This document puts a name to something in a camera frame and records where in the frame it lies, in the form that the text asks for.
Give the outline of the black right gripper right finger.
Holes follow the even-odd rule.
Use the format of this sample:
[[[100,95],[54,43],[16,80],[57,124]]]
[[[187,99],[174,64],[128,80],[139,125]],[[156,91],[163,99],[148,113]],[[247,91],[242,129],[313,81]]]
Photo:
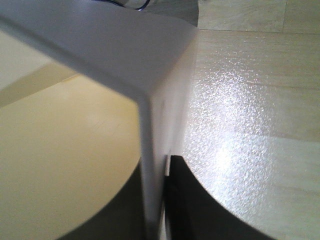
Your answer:
[[[182,156],[170,157],[165,177],[165,227],[169,240],[269,240],[220,205]]]

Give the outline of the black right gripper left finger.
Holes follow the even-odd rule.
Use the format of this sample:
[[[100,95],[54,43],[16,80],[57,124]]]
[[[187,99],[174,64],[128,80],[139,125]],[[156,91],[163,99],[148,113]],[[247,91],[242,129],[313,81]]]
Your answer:
[[[121,190],[96,215],[61,240],[144,240],[145,220],[138,163]]]

